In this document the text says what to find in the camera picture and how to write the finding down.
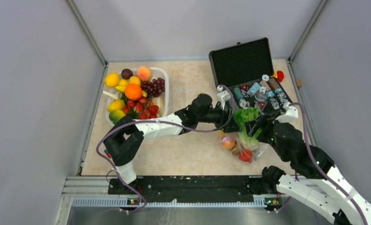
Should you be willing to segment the green lettuce leaf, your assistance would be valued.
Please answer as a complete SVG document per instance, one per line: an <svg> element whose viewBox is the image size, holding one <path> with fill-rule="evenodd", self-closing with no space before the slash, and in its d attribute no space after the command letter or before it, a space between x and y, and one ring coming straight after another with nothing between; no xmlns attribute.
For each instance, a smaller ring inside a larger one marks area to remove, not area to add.
<svg viewBox="0 0 371 225"><path fill-rule="evenodd" d="M251 130L251 127L248 123L255 122L259 115L259 110L254 107L247 109L240 108L235 111L234 120L241 129L241 131L237 133L238 140L245 149L255 150L259 146L256 135L248 135Z"/></svg>

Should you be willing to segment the clear zip top bag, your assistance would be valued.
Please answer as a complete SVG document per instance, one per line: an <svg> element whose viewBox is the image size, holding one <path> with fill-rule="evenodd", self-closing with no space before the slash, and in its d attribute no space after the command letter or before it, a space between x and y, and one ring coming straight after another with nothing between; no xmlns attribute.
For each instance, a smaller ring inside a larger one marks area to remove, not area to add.
<svg viewBox="0 0 371 225"><path fill-rule="evenodd" d="M232 136L234 136L236 138L236 145L235 146L238 146L241 149L241 151L242 151L245 148L241 145L240 141L238 140L237 133L238 132L224 133L223 131L220 130L219 131L219 138L221 138L222 135L232 135ZM255 150L251 150L251 152L252 152L252 161L259 159L260 156L266 151L266 149L267 149L267 144L259 142L258 148L256 148Z"/></svg>

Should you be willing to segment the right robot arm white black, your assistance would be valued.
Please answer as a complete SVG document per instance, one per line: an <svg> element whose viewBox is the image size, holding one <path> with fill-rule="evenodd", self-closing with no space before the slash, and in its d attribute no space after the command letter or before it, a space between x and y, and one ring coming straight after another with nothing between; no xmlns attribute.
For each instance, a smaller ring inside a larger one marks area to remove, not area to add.
<svg viewBox="0 0 371 225"><path fill-rule="evenodd" d="M261 129L257 139L267 143L283 162L322 189L318 192L276 166L265 167L261 178L250 185L254 194L277 192L303 203L333 225L371 225L371 204L350 185L334 161L308 143L290 123L267 115L245 123L248 135Z"/></svg>

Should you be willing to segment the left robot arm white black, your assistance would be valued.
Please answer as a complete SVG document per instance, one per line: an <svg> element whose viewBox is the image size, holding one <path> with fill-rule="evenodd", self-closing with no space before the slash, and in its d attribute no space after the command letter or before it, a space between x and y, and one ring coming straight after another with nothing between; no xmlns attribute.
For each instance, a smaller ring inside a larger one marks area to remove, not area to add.
<svg viewBox="0 0 371 225"><path fill-rule="evenodd" d="M102 143L111 156L113 169L120 177L119 188L126 194L137 188L133 159L143 141L167 135L182 135L197 131L199 123L211 123L224 133L238 132L233 111L225 104L212 105L208 94L199 94L190 105L157 119L121 118L104 136Z"/></svg>

